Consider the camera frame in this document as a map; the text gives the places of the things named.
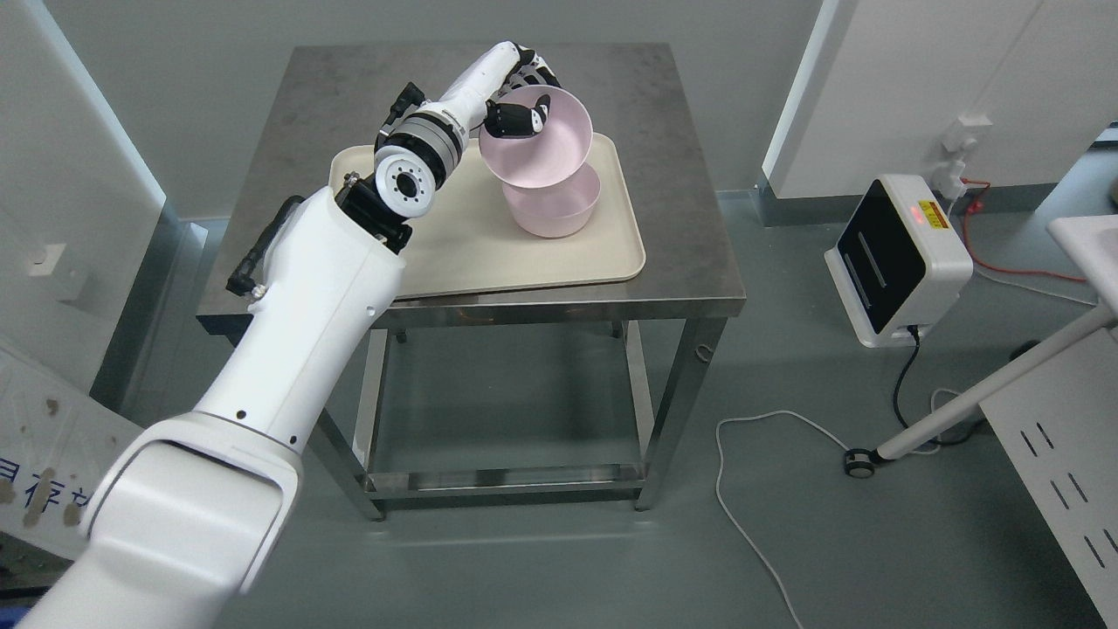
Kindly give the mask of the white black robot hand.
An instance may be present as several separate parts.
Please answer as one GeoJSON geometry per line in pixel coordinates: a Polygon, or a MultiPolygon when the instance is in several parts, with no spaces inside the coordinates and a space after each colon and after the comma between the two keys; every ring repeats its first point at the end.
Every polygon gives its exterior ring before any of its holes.
{"type": "Polygon", "coordinates": [[[513,90],[531,85],[561,84],[536,49],[501,41],[483,53],[427,107],[461,135],[486,128],[493,139],[532,139],[546,127],[550,97],[538,97],[528,105],[499,103],[513,90]]]}

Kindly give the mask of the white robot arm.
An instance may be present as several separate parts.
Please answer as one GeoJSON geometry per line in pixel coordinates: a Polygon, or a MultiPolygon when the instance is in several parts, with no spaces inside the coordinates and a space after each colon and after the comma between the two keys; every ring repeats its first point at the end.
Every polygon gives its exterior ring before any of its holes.
{"type": "Polygon", "coordinates": [[[191,411],[148,427],[80,515],[86,547],[23,628],[210,628],[247,593],[302,488],[302,454],[341,371],[397,297],[409,220],[430,210],[493,92],[407,86],[375,171],[291,197],[254,246],[252,323],[191,411]]]}

